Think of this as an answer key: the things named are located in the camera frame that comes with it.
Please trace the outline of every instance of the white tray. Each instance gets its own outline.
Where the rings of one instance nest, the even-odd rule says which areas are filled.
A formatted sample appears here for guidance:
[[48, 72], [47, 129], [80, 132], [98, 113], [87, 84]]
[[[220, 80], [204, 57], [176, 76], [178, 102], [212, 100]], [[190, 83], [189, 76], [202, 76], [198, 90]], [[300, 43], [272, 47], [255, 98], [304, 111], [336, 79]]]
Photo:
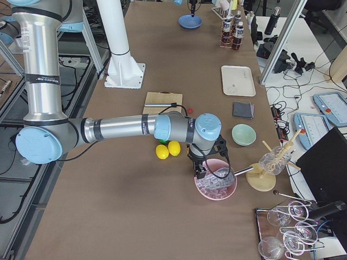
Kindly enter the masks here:
[[255, 96], [252, 72], [248, 67], [222, 66], [223, 92], [228, 96]]

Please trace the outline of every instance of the green bowl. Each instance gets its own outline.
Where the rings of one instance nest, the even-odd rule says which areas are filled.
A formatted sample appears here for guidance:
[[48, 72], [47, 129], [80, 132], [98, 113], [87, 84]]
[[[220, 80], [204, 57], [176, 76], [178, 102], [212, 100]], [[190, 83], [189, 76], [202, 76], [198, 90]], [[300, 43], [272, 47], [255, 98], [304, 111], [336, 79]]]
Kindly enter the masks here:
[[252, 144], [256, 139], [256, 133], [250, 126], [240, 124], [234, 126], [232, 137], [238, 145], [247, 146]]

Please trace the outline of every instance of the folded cloth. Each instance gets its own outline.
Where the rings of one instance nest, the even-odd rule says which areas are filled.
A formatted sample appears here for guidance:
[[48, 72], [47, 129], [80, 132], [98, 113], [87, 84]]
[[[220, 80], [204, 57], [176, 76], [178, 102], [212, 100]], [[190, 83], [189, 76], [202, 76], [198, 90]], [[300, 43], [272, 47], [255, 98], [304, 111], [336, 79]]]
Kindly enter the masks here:
[[233, 108], [233, 116], [238, 118], [253, 119], [254, 105], [251, 103], [242, 103], [235, 101]]

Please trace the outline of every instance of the blue plate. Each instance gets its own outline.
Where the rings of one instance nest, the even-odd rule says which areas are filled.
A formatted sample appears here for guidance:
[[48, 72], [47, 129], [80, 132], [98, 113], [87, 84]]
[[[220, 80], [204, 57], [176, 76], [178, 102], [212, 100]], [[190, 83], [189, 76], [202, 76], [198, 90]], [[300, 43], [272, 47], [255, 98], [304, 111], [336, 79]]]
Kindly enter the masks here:
[[178, 19], [179, 24], [186, 29], [195, 29], [202, 24], [202, 19], [198, 16], [183, 15]]

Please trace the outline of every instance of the pink plate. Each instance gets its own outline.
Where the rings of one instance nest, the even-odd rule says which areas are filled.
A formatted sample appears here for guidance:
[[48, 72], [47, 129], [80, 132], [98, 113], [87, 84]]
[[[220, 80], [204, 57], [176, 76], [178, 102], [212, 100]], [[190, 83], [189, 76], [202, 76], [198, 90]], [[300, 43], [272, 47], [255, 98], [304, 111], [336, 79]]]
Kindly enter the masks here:
[[[225, 161], [218, 160], [218, 159], [208, 159], [207, 164], [210, 167], [210, 169], [214, 172], [220, 168], [228, 167], [228, 164]], [[217, 188], [213, 190], [209, 188], [205, 188], [205, 186], [201, 185], [201, 183], [199, 183], [199, 180], [196, 179], [196, 177], [194, 177], [194, 182], [195, 182], [196, 188], [202, 194], [202, 196], [211, 200], [222, 200], [222, 199], [229, 198], [235, 192], [236, 186], [237, 186], [237, 177], [235, 176], [235, 182], [233, 183], [233, 185], [229, 187]]]

